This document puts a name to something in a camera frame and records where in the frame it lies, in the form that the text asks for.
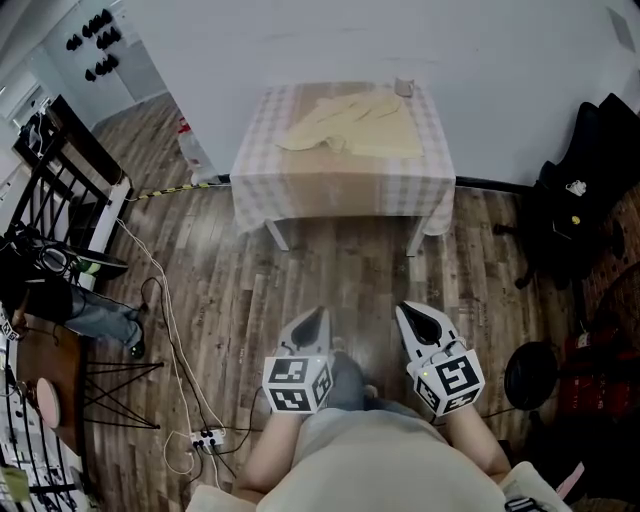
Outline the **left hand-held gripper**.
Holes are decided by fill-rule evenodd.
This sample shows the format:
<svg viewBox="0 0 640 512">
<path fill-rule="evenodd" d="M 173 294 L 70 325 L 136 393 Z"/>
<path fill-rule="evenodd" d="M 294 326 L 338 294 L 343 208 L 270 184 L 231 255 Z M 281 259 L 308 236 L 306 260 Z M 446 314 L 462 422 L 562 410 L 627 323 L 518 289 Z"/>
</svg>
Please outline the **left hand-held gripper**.
<svg viewBox="0 0 640 512">
<path fill-rule="evenodd" d="M 265 358 L 263 369 L 262 388 L 273 412 L 311 415 L 324 406 L 334 384 L 331 338 L 331 315 L 324 306 L 300 314 L 282 328 L 281 347 Z"/>
</svg>

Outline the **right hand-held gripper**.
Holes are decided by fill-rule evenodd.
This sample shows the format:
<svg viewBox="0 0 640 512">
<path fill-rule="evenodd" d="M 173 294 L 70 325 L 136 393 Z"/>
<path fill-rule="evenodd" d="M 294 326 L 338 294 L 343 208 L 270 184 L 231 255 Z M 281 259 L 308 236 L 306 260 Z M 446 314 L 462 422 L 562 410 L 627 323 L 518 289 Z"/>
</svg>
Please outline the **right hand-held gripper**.
<svg viewBox="0 0 640 512">
<path fill-rule="evenodd" d="M 429 410 L 442 417 L 473 404 L 485 386 L 484 375 L 476 351 L 467 347 L 464 338 L 456 338 L 449 317 L 413 301 L 400 303 L 395 315 L 405 351 L 415 359 L 408 363 L 407 373 Z M 425 344 L 443 342 L 447 344 L 425 355 Z"/>
</svg>

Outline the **pale yellow shorts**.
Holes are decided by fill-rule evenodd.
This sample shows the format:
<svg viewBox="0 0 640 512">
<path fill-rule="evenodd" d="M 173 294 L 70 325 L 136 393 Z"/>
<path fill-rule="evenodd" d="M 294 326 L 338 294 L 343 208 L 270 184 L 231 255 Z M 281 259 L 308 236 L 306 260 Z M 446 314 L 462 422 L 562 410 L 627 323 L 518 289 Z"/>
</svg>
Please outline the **pale yellow shorts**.
<svg viewBox="0 0 640 512">
<path fill-rule="evenodd" d="M 326 145 L 336 153 L 377 158 L 420 158 L 424 149 L 405 101 L 374 90 L 321 98 L 293 125 L 277 145 L 306 151 Z"/>
</svg>

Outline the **person's right forearm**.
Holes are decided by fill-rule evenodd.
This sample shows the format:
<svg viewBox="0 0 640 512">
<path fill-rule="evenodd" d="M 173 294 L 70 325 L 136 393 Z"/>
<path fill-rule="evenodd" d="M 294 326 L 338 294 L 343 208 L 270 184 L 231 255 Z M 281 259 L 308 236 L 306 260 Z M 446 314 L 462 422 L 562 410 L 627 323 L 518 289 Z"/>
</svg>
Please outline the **person's right forearm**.
<svg viewBox="0 0 640 512">
<path fill-rule="evenodd" d="M 501 482 L 511 465 L 497 438 L 473 405 L 445 416 L 450 444 L 467 456 L 487 476 Z"/>
</svg>

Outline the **white table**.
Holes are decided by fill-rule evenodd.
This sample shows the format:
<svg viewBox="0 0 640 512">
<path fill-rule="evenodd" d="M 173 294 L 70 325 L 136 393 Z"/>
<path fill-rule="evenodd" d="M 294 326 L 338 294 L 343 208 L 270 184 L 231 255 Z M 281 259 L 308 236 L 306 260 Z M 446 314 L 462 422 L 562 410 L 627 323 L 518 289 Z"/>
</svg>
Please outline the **white table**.
<svg viewBox="0 0 640 512">
<path fill-rule="evenodd" d="M 406 247 L 404 253 L 406 257 L 415 257 L 423 243 L 425 237 L 428 236 L 429 231 L 429 218 L 428 217 L 391 217 L 391 216 L 377 216 L 376 221 L 371 224 L 375 229 L 371 231 L 372 239 L 380 239 L 386 232 L 394 232 L 390 235 L 391 242 L 394 243 L 400 239 L 400 236 L 408 230 L 409 221 L 413 221 L 413 227 L 406 240 Z M 280 221 L 274 221 L 267 219 L 264 221 L 264 226 L 272 236 L 276 246 L 284 252 L 290 250 L 286 237 L 279 229 Z"/>
</svg>

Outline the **black round stool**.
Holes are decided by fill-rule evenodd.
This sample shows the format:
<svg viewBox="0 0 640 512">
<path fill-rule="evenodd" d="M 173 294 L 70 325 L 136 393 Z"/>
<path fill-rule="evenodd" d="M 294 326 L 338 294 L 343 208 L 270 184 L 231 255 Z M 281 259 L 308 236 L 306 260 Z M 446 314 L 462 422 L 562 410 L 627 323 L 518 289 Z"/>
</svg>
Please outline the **black round stool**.
<svg viewBox="0 0 640 512">
<path fill-rule="evenodd" d="M 529 411 L 552 395 L 558 378 L 558 363 L 550 342 L 528 342 L 510 357 L 504 373 L 504 392 L 512 407 Z"/>
</svg>

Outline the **white power strip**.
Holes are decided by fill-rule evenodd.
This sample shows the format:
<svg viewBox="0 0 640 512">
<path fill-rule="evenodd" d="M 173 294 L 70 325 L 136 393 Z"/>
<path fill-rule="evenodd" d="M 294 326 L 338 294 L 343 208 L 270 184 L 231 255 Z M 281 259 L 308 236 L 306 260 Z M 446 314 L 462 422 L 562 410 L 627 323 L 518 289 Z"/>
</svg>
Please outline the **white power strip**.
<svg viewBox="0 0 640 512">
<path fill-rule="evenodd" d="M 190 440 L 196 448 L 210 448 L 221 446 L 225 441 L 226 430 L 224 428 L 204 428 L 190 433 Z"/>
</svg>

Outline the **person's beige shirt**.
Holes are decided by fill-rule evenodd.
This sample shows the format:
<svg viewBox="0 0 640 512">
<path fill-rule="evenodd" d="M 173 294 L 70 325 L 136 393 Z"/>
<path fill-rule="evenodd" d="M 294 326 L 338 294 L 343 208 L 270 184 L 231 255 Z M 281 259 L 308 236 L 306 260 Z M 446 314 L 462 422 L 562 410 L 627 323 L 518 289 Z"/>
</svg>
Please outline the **person's beige shirt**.
<svg viewBox="0 0 640 512">
<path fill-rule="evenodd" d="M 186 512 L 505 512 L 519 496 L 572 512 L 528 462 L 496 482 L 423 420 L 325 409 L 304 423 L 292 469 L 258 503 L 201 485 Z"/>
</svg>

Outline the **checked flower tablecloth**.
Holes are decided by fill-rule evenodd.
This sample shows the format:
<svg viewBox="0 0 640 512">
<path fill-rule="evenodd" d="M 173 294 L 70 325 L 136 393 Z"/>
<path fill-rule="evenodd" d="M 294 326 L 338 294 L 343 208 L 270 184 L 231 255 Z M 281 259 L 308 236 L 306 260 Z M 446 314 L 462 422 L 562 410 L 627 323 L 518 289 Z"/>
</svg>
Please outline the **checked flower tablecloth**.
<svg viewBox="0 0 640 512">
<path fill-rule="evenodd" d="M 355 156 L 322 143 L 288 151 L 279 142 L 318 102 L 388 84 L 328 82 L 269 88 L 259 101 L 230 174 L 236 225 L 241 232 L 268 220 L 394 216 L 423 217 L 425 234 L 448 231 L 456 175 L 436 104 L 424 87 L 404 98 L 422 156 L 411 159 Z"/>
</svg>

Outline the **black office chair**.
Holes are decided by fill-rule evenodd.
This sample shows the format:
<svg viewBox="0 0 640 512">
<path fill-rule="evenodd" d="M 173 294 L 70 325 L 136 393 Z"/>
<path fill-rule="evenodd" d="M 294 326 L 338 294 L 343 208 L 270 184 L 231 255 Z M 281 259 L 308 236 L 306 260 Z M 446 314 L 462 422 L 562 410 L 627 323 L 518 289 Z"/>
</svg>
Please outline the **black office chair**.
<svg viewBox="0 0 640 512">
<path fill-rule="evenodd" d="M 582 197 L 565 189 L 575 180 L 587 184 Z M 515 286 L 525 288 L 542 272 L 564 289 L 586 278 L 604 251 L 622 257 L 623 229 L 615 226 L 603 234 L 600 225 L 639 183 L 640 116 L 613 93 L 598 106 L 582 103 L 565 155 L 557 163 L 544 163 L 523 197 L 517 224 L 493 227 L 494 234 L 509 234 L 522 243 L 527 270 Z M 573 216 L 581 219 L 579 225 Z"/>
</svg>

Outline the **red fire extinguisher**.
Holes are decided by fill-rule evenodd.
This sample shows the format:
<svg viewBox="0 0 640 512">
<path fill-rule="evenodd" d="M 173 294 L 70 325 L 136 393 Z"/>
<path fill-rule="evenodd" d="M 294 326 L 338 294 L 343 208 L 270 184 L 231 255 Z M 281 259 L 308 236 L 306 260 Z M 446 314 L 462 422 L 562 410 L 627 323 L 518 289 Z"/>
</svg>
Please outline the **red fire extinguisher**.
<svg viewBox="0 0 640 512">
<path fill-rule="evenodd" d="M 640 400 L 640 388 L 629 380 L 604 374 L 581 375 L 560 381 L 558 413 L 562 416 L 620 418 Z"/>
<path fill-rule="evenodd" d="M 578 375 L 640 372 L 640 350 L 617 328 L 604 328 L 570 337 L 565 342 L 562 368 Z"/>
</svg>

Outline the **clear plastic container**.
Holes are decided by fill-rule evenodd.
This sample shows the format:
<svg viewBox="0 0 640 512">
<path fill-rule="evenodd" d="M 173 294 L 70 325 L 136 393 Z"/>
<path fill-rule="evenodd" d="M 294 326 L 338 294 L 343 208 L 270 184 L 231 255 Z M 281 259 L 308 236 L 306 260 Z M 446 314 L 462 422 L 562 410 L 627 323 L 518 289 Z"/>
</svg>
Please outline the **clear plastic container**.
<svg viewBox="0 0 640 512">
<path fill-rule="evenodd" d="M 219 179 L 214 166 L 184 117 L 179 119 L 177 140 L 181 154 L 191 171 L 191 183 L 193 185 L 218 183 Z"/>
</svg>

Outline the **pink round disc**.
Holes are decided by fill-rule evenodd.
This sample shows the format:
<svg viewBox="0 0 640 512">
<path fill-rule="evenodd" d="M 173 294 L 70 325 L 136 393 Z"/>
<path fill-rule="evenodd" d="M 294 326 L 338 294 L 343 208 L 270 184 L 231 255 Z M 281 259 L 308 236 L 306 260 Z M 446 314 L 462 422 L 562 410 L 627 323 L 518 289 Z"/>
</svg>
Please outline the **pink round disc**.
<svg viewBox="0 0 640 512">
<path fill-rule="evenodd" d="M 39 378 L 36 399 L 43 422 L 51 429 L 58 428 L 62 419 L 62 407 L 54 384 L 45 378 Z"/>
</svg>

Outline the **black metal railing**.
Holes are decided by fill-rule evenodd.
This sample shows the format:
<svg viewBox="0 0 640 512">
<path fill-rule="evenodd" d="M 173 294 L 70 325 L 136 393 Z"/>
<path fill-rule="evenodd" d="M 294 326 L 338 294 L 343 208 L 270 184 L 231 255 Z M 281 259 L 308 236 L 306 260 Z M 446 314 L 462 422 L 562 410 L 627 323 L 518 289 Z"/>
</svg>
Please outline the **black metal railing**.
<svg viewBox="0 0 640 512">
<path fill-rule="evenodd" d="M 73 247 L 106 252 L 132 195 L 124 169 L 62 96 L 23 125 L 19 165 L 0 185 L 0 235 L 17 224 Z"/>
</svg>

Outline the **cluster of black wall objects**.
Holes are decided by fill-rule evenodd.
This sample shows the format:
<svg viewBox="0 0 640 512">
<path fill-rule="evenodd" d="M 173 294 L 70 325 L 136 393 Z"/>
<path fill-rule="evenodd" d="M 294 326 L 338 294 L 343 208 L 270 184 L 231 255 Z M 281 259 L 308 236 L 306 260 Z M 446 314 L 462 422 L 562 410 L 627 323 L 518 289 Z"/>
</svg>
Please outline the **cluster of black wall objects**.
<svg viewBox="0 0 640 512">
<path fill-rule="evenodd" d="M 122 40 L 122 35 L 111 12 L 103 8 L 87 17 L 76 7 L 68 16 L 70 28 L 65 35 L 64 49 L 79 67 L 82 78 L 93 84 L 113 73 L 120 64 L 113 48 Z"/>
</svg>

